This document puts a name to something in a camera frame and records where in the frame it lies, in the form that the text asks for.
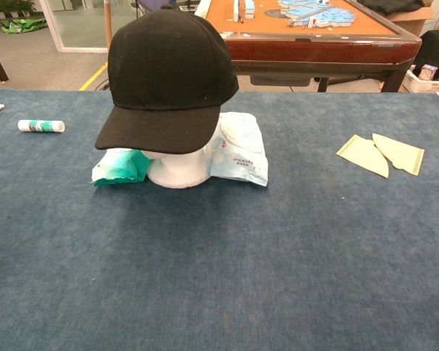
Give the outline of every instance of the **green bag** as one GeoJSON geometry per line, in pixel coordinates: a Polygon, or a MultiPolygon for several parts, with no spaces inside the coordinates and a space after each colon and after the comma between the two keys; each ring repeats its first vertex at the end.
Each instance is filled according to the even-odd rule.
{"type": "Polygon", "coordinates": [[[44,18],[38,20],[3,20],[1,22],[1,31],[6,34],[19,34],[36,31],[46,25],[44,18]]]}

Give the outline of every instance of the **floor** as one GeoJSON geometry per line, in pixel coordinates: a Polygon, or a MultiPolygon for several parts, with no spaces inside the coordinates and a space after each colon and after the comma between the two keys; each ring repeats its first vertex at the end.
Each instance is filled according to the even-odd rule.
{"type": "MultiPolygon", "coordinates": [[[[107,61],[105,53],[59,53],[48,28],[25,34],[0,30],[0,61],[10,78],[0,88],[28,90],[79,90],[107,61]]],[[[105,70],[86,90],[96,90],[107,79],[105,70]]],[[[311,80],[306,87],[254,86],[249,77],[239,77],[242,91],[317,91],[311,80]]],[[[328,92],[379,92],[376,80],[359,80],[329,86],[328,92]]]]}

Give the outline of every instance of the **white tube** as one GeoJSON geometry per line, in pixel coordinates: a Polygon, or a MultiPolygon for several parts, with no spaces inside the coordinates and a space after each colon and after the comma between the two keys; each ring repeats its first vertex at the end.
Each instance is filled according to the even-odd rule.
{"type": "Polygon", "coordinates": [[[22,132],[63,133],[65,130],[65,123],[63,121],[36,121],[21,119],[18,121],[18,129],[22,132]]]}

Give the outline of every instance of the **yellow paper piece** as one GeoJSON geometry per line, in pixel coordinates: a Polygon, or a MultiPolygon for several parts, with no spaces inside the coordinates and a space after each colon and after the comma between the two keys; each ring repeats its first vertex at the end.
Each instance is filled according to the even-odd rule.
{"type": "Polygon", "coordinates": [[[372,139],[380,152],[392,162],[395,168],[406,170],[415,176],[418,175],[424,155],[423,148],[416,148],[379,134],[373,134],[372,139]]]}
{"type": "Polygon", "coordinates": [[[337,155],[380,176],[389,177],[389,164],[372,140],[354,135],[337,155]]]}

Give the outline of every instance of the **blue felt surface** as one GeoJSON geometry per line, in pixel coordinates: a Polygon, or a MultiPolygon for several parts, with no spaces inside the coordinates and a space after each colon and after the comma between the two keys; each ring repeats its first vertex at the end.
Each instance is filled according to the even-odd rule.
{"type": "Polygon", "coordinates": [[[89,184],[110,94],[0,102],[0,350],[439,350],[435,95],[237,93],[269,186],[185,190],[89,184]],[[373,132],[425,148],[420,175],[335,155],[373,132]]]}

